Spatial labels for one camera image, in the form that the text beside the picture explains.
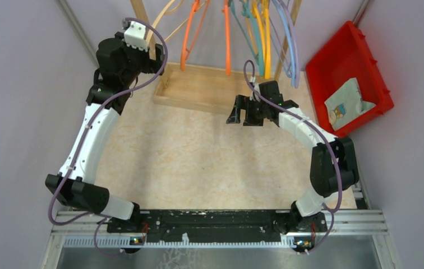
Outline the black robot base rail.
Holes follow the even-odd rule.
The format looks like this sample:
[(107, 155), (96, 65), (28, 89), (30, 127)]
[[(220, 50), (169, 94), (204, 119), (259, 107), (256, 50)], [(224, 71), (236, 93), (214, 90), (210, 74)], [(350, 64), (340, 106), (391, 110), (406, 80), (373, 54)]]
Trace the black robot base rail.
[(86, 232), (66, 238), (68, 247), (141, 248), (290, 248), (313, 249), (328, 231), (322, 212), (299, 217), (289, 210), (147, 210), (134, 221), (93, 220)]

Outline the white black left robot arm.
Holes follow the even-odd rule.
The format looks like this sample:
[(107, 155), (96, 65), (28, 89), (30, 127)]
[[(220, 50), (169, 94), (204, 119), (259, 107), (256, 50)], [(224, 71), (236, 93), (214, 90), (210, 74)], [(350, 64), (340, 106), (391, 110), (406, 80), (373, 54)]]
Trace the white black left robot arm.
[(142, 216), (138, 204), (114, 196), (95, 184), (96, 172), (110, 132), (121, 116), (131, 94), (163, 74), (168, 60), (165, 41), (154, 47), (156, 57), (141, 49), (125, 34), (101, 41), (96, 51), (99, 67), (86, 98), (85, 114), (77, 138), (57, 174), (49, 174), (45, 186), (55, 202), (120, 221), (129, 232), (139, 230)]

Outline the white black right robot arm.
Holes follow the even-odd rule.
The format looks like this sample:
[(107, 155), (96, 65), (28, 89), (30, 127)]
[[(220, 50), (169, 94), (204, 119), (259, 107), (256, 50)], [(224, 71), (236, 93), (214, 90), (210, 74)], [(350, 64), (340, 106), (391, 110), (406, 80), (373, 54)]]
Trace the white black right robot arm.
[(311, 185), (292, 203), (290, 220), (283, 225), (288, 230), (304, 231), (322, 210), (339, 211), (343, 192), (359, 181), (353, 141), (325, 131), (296, 102), (284, 100), (276, 81), (250, 86), (251, 95), (236, 95), (226, 123), (261, 127), (269, 120), (309, 150)]

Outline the teal plastic hanger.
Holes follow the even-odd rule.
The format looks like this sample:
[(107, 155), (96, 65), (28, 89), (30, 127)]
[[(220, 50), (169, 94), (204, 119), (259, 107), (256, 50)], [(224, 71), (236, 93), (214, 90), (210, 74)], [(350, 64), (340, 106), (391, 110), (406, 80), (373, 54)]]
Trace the teal plastic hanger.
[(264, 69), (262, 65), (260, 35), (257, 27), (257, 22), (252, 15), (251, 1), (239, 1), (240, 14), (238, 14), (237, 8), (235, 7), (236, 1), (228, 1), (229, 10), (235, 19), (248, 47), (252, 54), (252, 59), (258, 65), (259, 75), (263, 76)]

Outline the orange plastic hanger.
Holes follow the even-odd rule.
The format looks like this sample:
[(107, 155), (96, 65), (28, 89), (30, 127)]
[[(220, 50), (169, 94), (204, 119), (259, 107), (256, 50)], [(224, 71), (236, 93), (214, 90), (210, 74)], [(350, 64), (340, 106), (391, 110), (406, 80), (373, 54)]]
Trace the orange plastic hanger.
[(224, 32), (225, 32), (225, 74), (227, 76), (231, 75), (232, 72), (232, 61), (231, 61), (231, 36), (230, 36), (230, 17), (229, 17), (229, 7), (228, 1), (223, 0), (223, 9), (224, 13)]
[[(188, 60), (195, 44), (197, 41), (197, 38), (199, 37), (199, 33), (200, 30), (202, 28), (202, 24), (204, 22), (205, 19), (205, 15), (208, 11), (209, 5), (210, 5), (211, 0), (207, 0), (207, 1), (199, 1), (199, 0), (195, 0), (191, 6), (190, 9), (190, 13), (189, 16), (187, 18), (186, 21), (186, 29), (185, 29), (185, 33), (184, 33), (184, 37), (183, 37), (183, 44), (182, 44), (182, 49), (181, 49), (181, 57), (180, 57), (180, 62), (179, 62), (179, 67), (181, 71), (185, 71), (186, 70), (186, 61)], [(200, 20), (195, 28), (195, 33), (193, 35), (193, 38), (191, 39), (191, 41), (189, 41), (189, 37), (190, 37), (190, 32), (191, 32), (191, 26), (193, 23), (193, 18), (194, 15), (197, 14), (201, 9), (203, 10), (203, 13), (200, 17)]]

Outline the beige plastic hanger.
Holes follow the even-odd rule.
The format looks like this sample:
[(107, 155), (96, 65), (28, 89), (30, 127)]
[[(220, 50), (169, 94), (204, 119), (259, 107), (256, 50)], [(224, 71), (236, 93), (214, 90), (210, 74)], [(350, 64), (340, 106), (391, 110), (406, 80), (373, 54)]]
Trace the beige plastic hanger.
[[(153, 21), (153, 23), (151, 24), (151, 26), (156, 29), (161, 21), (163, 20), (164, 16), (168, 16), (168, 15), (172, 15), (174, 14), (184, 3), (184, 1), (178, 1), (178, 4), (176, 6), (173, 7), (173, 5), (176, 3), (176, 0), (171, 0), (169, 1), (164, 7), (163, 9), (159, 12), (159, 14), (157, 15), (157, 17), (155, 18), (155, 20)], [(164, 40), (167, 42), (169, 41), (172, 37), (174, 37), (182, 28), (184, 28), (186, 26), (187, 22), (190, 22), (191, 19), (190, 18), (186, 18), (182, 23), (180, 23), (166, 38), (164, 38)], [(150, 44), (155, 44), (156, 42), (154, 41), (154, 33), (149, 30), (148, 33), (145, 35), (145, 41), (147, 42), (148, 45)]]

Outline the yellow plastic hanger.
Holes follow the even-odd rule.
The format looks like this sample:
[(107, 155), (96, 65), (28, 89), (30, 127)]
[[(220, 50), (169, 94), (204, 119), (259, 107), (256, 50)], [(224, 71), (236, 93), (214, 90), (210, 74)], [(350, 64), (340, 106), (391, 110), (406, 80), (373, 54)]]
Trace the yellow plastic hanger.
[(270, 32), (270, 11), (269, 11), (269, 0), (261, 1), (262, 6), (262, 17), (265, 24), (265, 73), (264, 78), (269, 79), (271, 77), (271, 32)]
[(262, 67), (265, 70), (265, 52), (266, 52), (266, 44), (265, 44), (265, 30), (264, 30), (264, 24), (262, 22), (261, 12), (259, 10), (259, 2), (258, 1), (252, 1), (252, 15), (256, 19), (257, 27), (260, 35), (260, 45), (261, 45), (261, 55), (262, 55)]

